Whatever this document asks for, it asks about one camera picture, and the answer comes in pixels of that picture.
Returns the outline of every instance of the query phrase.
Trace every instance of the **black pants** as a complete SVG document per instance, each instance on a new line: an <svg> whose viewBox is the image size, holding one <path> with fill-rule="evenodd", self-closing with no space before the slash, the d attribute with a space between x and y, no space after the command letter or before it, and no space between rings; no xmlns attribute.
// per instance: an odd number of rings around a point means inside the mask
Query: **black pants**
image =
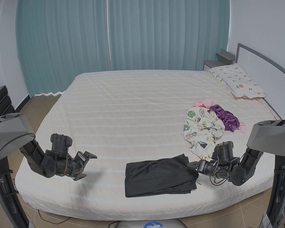
<svg viewBox="0 0 285 228"><path fill-rule="evenodd" d="M155 161L132 162L126 166L126 197L185 194L197 189L199 174L187 167L184 154Z"/></svg>

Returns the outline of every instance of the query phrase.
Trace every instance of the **mattress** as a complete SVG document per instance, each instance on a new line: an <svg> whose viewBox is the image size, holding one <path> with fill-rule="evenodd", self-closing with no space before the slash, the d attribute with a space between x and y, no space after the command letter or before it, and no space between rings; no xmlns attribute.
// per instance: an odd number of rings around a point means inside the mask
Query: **mattress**
<svg viewBox="0 0 285 228"><path fill-rule="evenodd" d="M269 189L274 155L265 153L254 176L242 186L226 182L213 186L200 174L191 194L125 197L126 163L170 158L198 158L183 136L186 112L197 99L213 98L247 126L243 134L226 131L217 139L233 141L242 156L253 124L275 119L261 98L236 98L208 71L131 70L78 75L44 118L36 139L51 149L50 135L73 139L71 156L89 151L90 160L79 181L42 177L23 159L17 189L34 208L90 220L159 220L210 213Z"/></svg>

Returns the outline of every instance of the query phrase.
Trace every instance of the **robot logo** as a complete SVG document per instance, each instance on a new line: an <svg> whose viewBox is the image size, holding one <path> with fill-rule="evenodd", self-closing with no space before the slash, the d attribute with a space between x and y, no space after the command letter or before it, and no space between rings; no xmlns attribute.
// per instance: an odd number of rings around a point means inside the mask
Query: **robot logo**
<svg viewBox="0 0 285 228"><path fill-rule="evenodd" d="M146 224L144 228L163 228L163 225L158 222L150 222Z"/></svg>

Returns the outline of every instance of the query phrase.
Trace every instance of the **cartoon print shirt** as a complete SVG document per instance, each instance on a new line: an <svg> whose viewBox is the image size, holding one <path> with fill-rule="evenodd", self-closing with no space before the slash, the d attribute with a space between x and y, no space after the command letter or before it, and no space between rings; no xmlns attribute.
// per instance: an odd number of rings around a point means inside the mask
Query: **cartoon print shirt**
<svg viewBox="0 0 285 228"><path fill-rule="evenodd" d="M188 149L204 160L211 160L216 137L225 131L223 122L217 115L204 107L192 107L187 110L184 123L184 138L190 143Z"/></svg>

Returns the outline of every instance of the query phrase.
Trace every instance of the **purple clothing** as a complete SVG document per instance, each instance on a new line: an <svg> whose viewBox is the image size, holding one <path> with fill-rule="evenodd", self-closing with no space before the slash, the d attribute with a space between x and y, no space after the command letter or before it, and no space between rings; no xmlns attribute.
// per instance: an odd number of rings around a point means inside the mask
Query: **purple clothing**
<svg viewBox="0 0 285 228"><path fill-rule="evenodd" d="M239 120L231 112L225 111L219 105L213 105L210 107L211 111L214 111L219 119L222 120L226 130L235 131L239 127Z"/></svg>

